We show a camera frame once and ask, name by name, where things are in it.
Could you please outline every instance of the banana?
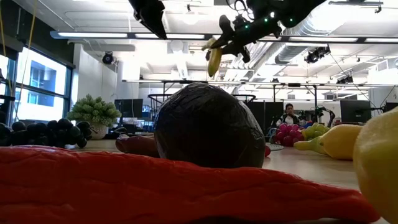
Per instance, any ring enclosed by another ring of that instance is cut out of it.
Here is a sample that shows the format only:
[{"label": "banana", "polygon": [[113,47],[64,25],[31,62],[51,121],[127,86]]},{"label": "banana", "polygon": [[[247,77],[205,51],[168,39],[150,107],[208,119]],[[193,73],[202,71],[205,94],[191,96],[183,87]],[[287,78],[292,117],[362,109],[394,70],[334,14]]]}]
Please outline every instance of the banana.
[{"label": "banana", "polygon": [[[216,42],[216,39],[212,37],[206,45],[202,47],[202,50],[209,49],[211,45]],[[220,67],[221,63],[221,56],[223,55],[223,49],[217,48],[217,49],[211,49],[210,50],[210,59],[209,59],[209,64],[207,68],[207,72],[209,73],[210,77],[213,77],[216,72],[218,71],[218,68]]]}]

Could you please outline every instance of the ceiling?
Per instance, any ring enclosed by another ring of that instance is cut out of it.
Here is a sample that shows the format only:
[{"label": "ceiling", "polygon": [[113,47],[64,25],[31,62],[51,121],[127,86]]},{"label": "ceiling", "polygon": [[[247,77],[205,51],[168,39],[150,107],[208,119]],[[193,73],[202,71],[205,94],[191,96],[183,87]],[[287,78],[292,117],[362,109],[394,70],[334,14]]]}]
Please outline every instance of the ceiling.
[{"label": "ceiling", "polygon": [[[32,0],[14,0],[24,9],[33,12]],[[215,6],[214,0],[173,0],[163,1],[166,7],[163,23],[167,32],[173,33],[221,33],[218,27],[220,15],[226,14],[233,19],[236,12],[228,6]],[[317,25],[322,26],[332,21],[341,21],[340,26],[330,35],[376,35],[398,36],[398,1],[384,0],[380,13],[374,13],[375,7],[347,6],[335,7],[327,10],[323,15],[324,20],[317,20]],[[191,5],[191,12],[187,13],[187,3]],[[86,31],[86,32],[148,32],[134,19],[133,9],[128,0],[39,0],[37,17],[59,31]],[[135,46],[135,51],[115,52],[119,60],[129,60],[131,57],[139,58],[141,73],[163,74],[165,79],[171,70],[176,70],[176,58],[167,53],[167,41],[162,40],[91,40],[85,42],[85,50],[95,57],[100,58],[104,52],[101,47],[127,47]],[[203,42],[188,41],[189,46],[201,46]],[[252,53],[264,57],[271,44],[262,43],[259,46],[250,46]],[[326,56],[315,64],[307,64],[303,58],[307,51],[298,54],[288,66],[269,65],[262,73],[268,73],[269,67],[279,71],[281,79],[311,80],[314,78],[336,78],[341,70],[350,71],[357,77],[366,77],[368,69],[383,60],[383,58],[398,57],[398,45],[349,45],[332,44],[331,56]],[[184,61],[188,70],[202,70],[205,72],[207,62],[205,52],[194,50],[185,55]],[[250,68],[242,63],[239,58],[232,55],[223,56],[223,66],[227,68]],[[245,73],[231,70],[228,80],[243,77]]]}]

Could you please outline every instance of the red bell pepper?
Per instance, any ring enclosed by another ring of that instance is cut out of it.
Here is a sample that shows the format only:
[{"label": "red bell pepper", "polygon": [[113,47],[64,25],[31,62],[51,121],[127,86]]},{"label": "red bell pepper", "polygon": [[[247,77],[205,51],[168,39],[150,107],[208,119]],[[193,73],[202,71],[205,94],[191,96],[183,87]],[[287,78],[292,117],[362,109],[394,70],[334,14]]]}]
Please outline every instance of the red bell pepper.
[{"label": "red bell pepper", "polygon": [[290,222],[380,216],[356,190],[256,168],[49,147],[0,148],[0,222],[186,223],[206,217]]}]

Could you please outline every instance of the lemon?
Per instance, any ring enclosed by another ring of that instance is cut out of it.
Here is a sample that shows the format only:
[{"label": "lemon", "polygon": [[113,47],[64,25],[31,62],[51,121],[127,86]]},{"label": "lemon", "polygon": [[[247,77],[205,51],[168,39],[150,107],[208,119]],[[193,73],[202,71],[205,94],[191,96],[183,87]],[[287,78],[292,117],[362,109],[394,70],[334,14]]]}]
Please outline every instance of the lemon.
[{"label": "lemon", "polygon": [[390,223],[398,223],[398,110],[368,121],[354,147],[359,188]]}]

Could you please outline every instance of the security camera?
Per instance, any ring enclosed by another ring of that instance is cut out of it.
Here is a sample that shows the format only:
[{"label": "security camera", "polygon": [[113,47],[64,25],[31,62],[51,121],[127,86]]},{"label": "security camera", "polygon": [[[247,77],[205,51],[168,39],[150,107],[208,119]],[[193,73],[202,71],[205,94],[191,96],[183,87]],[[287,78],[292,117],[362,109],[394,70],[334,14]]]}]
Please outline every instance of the security camera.
[{"label": "security camera", "polygon": [[113,57],[113,52],[105,52],[102,62],[105,65],[113,65],[116,62],[116,58]]}]

